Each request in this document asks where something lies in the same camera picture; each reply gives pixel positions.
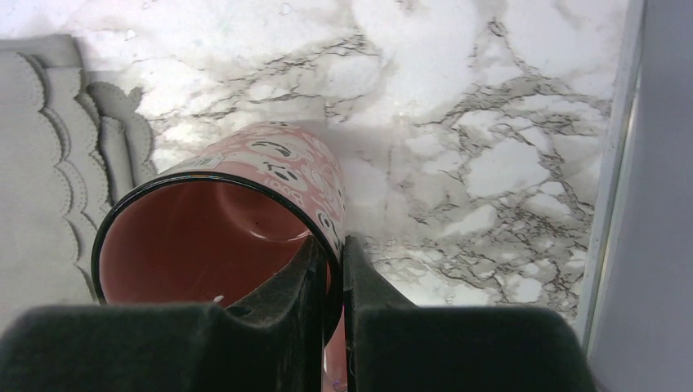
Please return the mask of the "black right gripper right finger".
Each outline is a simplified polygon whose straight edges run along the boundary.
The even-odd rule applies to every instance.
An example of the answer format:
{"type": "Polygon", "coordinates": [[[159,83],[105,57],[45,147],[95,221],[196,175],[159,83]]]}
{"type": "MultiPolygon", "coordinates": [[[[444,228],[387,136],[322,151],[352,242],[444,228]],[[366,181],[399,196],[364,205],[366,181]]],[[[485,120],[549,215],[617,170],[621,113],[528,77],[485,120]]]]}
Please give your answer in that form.
{"type": "Polygon", "coordinates": [[[356,236],[343,249],[351,391],[594,391],[573,329],[523,306],[422,307],[370,262],[356,236]]]}

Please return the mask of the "pink patterned cup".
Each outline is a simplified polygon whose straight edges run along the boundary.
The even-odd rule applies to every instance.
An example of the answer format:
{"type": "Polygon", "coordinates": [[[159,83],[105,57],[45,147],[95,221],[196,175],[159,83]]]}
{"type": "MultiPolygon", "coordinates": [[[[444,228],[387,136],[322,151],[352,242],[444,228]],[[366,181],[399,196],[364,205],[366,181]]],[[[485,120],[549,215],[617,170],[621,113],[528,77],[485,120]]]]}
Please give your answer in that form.
{"type": "Polygon", "coordinates": [[[313,238],[327,256],[322,388],[342,316],[344,215],[342,173],[315,124],[255,123],[117,202],[92,250],[96,293],[105,306],[228,308],[313,238]]]}

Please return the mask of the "grey scalloped cloth placemat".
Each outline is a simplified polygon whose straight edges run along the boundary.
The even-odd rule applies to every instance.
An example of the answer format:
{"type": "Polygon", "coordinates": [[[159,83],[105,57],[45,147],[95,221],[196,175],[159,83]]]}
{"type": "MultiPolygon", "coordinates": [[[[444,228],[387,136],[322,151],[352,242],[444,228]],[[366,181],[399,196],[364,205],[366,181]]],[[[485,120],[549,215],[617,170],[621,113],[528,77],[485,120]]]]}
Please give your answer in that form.
{"type": "Polygon", "coordinates": [[[1,43],[1,325],[96,302],[90,259],[115,202],[154,177],[142,91],[92,81],[69,35],[1,43]]]}

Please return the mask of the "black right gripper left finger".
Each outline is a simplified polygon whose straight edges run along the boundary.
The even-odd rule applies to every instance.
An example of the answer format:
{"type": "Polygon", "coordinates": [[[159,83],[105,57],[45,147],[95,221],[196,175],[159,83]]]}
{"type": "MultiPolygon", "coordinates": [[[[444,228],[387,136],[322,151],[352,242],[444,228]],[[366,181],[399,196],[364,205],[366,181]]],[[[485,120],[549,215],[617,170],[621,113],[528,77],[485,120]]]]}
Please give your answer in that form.
{"type": "Polygon", "coordinates": [[[318,391],[327,256],[304,242],[219,305],[44,306],[2,335],[4,391],[318,391]]]}

